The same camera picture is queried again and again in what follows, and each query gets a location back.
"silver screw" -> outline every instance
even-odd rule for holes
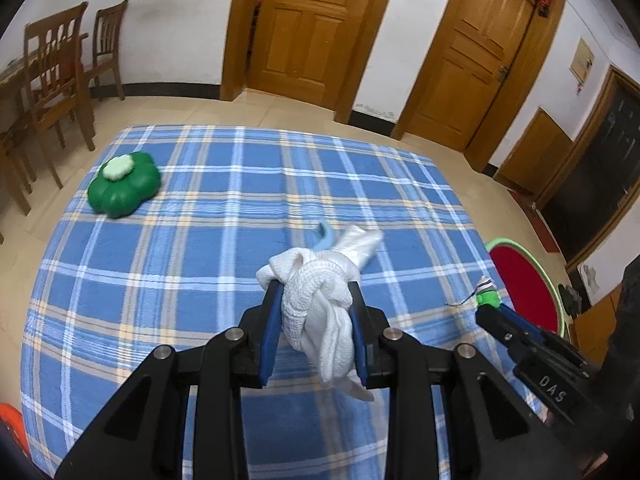
[[[171,347],[169,345],[157,346],[154,349],[154,357],[156,359],[167,359],[171,355]]]
[[[388,326],[382,331],[382,335],[389,341],[398,341],[402,337],[402,330]]]
[[[238,328],[237,326],[230,328],[225,332],[225,337],[229,339],[229,341],[239,341],[242,339],[243,335],[244,330]]]
[[[462,343],[458,345],[458,353],[465,359],[471,359],[476,355],[476,348],[473,345]]]

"white towel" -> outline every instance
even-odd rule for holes
[[[284,283],[282,330],[293,348],[304,352],[324,384],[346,394],[373,400],[371,392],[347,378],[353,369],[351,293],[348,282],[360,284],[360,270],[382,240],[380,231],[349,226],[333,250],[292,248],[269,259],[256,278]]]

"green flower-shaped box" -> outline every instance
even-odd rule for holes
[[[105,162],[89,184],[89,204],[97,213],[119,218],[133,213],[160,189],[160,172],[151,155],[133,152]]]

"plaid tablecloth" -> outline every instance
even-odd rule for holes
[[[144,150],[162,189],[132,216],[95,215],[82,182],[40,266],[22,350],[22,412],[35,463],[53,474],[82,430],[160,343],[204,344],[260,303],[255,271],[312,246],[327,218],[384,231],[362,270],[367,304],[423,343],[473,342],[535,409],[511,363],[462,301],[500,279],[455,193],[427,158],[335,137],[218,126],[125,129],[103,160]],[[280,339],[263,390],[242,394],[252,478],[382,478],[387,394],[372,403],[323,387]],[[194,402],[184,474],[191,473]],[[447,477],[444,418],[440,470]]]

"tile floor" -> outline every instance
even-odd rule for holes
[[[174,97],[127,97],[95,101],[96,150],[89,152],[75,123],[66,126],[66,148],[61,150],[51,132],[58,173],[64,183],[56,187],[34,146],[29,147],[38,179],[28,196],[31,212],[23,216],[0,189],[0,402],[20,407],[20,345],[24,318],[34,278],[58,219],[87,170],[114,136],[130,124],[239,124],[297,130],[345,139],[394,146],[432,158],[471,216],[482,240],[507,237],[526,247],[545,267],[555,284],[568,283],[564,260],[547,254],[520,207],[506,188],[476,173],[461,153],[420,137],[402,141],[359,128],[334,123],[332,112],[299,101],[245,92],[233,103]]]

